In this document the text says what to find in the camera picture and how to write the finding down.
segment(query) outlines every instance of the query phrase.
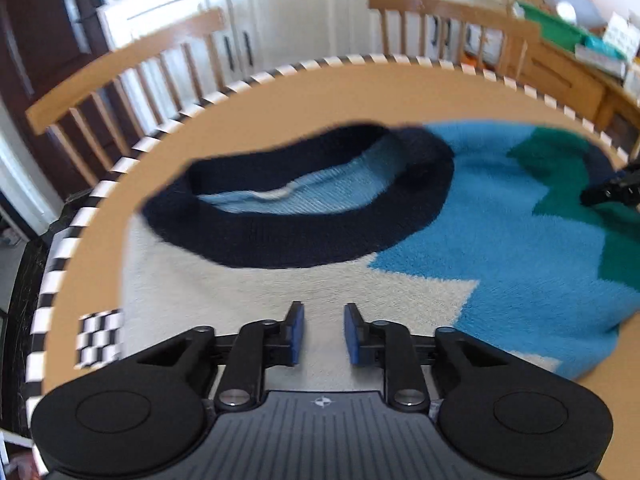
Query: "chair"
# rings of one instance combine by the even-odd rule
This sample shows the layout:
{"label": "chair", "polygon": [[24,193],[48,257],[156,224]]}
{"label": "chair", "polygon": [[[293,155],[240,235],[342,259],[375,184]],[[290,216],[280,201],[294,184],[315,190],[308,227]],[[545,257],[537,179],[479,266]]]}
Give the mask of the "chair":
{"label": "chair", "polygon": [[[510,55],[514,51],[512,43],[520,41],[522,46],[519,51],[519,59],[516,64],[516,78],[522,72],[522,66],[527,53],[528,45],[536,44],[540,41],[540,26],[534,22],[518,20],[501,13],[497,10],[490,10],[484,7],[471,6],[454,2],[451,0],[369,0],[369,9],[380,12],[380,27],[382,29],[382,44],[384,54],[389,54],[389,36],[387,28],[387,16],[389,11],[400,13],[400,54],[406,54],[407,42],[407,13],[415,13],[420,16],[420,35],[418,50],[421,56],[426,55],[427,16],[433,16],[442,23],[445,20],[458,20],[461,23],[460,30],[466,31],[467,25],[480,25],[481,35],[478,52],[478,68],[484,68],[482,54],[486,43],[486,32],[488,29],[500,30],[503,34],[500,57],[496,65],[496,72],[504,74],[510,64]],[[445,49],[445,27],[438,27],[438,57],[444,56]],[[465,35],[460,34],[458,42],[458,59],[463,58]]]}
{"label": "chair", "polygon": [[113,166],[113,161],[109,158],[103,145],[98,141],[97,136],[90,126],[90,122],[82,113],[82,104],[91,104],[95,112],[92,116],[96,118],[94,125],[104,126],[108,131],[110,140],[114,142],[122,155],[130,153],[129,145],[123,131],[118,126],[118,121],[113,114],[113,102],[105,97],[104,89],[111,90],[108,94],[120,101],[120,109],[124,109],[123,116],[126,116],[139,138],[145,136],[139,118],[136,116],[130,92],[126,89],[130,79],[137,79],[140,89],[142,89],[140,99],[145,102],[153,115],[156,125],[163,122],[159,110],[157,98],[154,96],[152,86],[143,63],[152,59],[158,64],[161,80],[171,98],[176,110],[182,110],[180,95],[174,79],[170,74],[166,62],[166,54],[171,49],[181,49],[184,61],[188,67],[188,75],[194,94],[198,101],[203,99],[202,85],[198,79],[191,40],[204,39],[206,50],[213,70],[213,77],[218,88],[222,88],[222,67],[212,38],[212,33],[222,30],[224,19],[219,8],[207,10],[201,14],[174,23],[162,28],[152,34],[134,41],[126,47],[105,54],[95,59],[84,68],[64,80],[54,89],[49,91],[44,97],[31,105],[26,111],[27,118],[34,133],[42,135],[48,128],[55,135],[56,139],[64,149],[73,165],[77,168],[82,177],[91,185],[98,183],[95,171],[91,164],[83,158],[79,149],[79,143],[74,145],[71,136],[60,125],[60,121],[67,120],[69,114],[73,119],[74,130],[79,130],[81,135],[77,135],[77,140],[84,142],[82,150],[85,153],[92,153],[98,160],[98,164],[109,171]]}

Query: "metal screw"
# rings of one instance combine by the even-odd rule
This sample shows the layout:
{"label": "metal screw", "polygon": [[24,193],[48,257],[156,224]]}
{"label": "metal screw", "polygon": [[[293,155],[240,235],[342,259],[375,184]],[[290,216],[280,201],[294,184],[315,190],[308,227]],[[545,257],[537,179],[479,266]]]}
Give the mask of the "metal screw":
{"label": "metal screw", "polygon": [[403,406],[416,406],[424,402],[424,393],[418,390],[398,390],[394,395],[394,400]]}
{"label": "metal screw", "polygon": [[242,406],[249,402],[251,397],[244,390],[238,390],[236,388],[232,390],[225,390],[220,394],[220,402],[227,406]]}

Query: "green fabric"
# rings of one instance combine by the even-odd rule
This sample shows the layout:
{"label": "green fabric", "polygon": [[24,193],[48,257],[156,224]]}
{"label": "green fabric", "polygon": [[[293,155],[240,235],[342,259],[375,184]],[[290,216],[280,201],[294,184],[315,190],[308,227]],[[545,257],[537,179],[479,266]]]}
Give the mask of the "green fabric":
{"label": "green fabric", "polygon": [[580,192],[590,184],[583,162],[589,150],[589,142],[579,136],[554,128],[537,128],[508,156],[549,188],[533,214],[602,227],[606,238],[598,277],[640,291],[640,214],[620,203],[596,207],[580,204]]}

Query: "green container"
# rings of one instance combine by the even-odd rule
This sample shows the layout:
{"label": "green container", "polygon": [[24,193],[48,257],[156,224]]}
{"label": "green container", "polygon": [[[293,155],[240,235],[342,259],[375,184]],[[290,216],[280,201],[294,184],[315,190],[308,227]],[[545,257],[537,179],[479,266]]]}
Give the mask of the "green container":
{"label": "green container", "polygon": [[542,37],[545,40],[551,41],[565,50],[573,52],[575,46],[577,44],[583,44],[584,40],[589,36],[587,31],[574,27],[544,10],[540,10],[525,2],[518,2],[518,4],[524,10],[526,19],[540,24]]}

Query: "white logo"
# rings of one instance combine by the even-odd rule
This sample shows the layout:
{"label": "white logo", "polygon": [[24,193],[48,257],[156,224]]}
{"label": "white logo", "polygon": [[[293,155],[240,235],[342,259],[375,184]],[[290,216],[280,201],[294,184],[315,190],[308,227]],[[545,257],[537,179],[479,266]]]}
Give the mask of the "white logo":
{"label": "white logo", "polygon": [[316,400],[314,400],[314,404],[316,406],[320,406],[322,409],[325,409],[329,404],[332,404],[332,403],[333,401],[325,396],[318,397]]}

